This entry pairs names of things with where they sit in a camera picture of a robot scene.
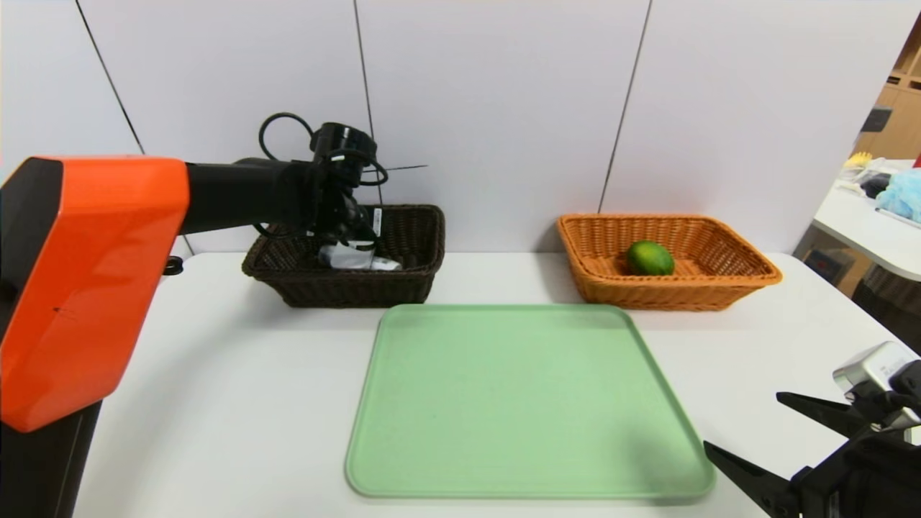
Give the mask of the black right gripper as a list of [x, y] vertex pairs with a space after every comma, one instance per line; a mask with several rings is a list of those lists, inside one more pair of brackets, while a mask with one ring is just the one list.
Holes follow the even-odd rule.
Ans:
[[904, 427], [876, 430], [849, 404], [791, 391], [776, 400], [846, 442], [790, 482], [705, 440], [707, 459], [768, 516], [919, 516], [919, 446]]

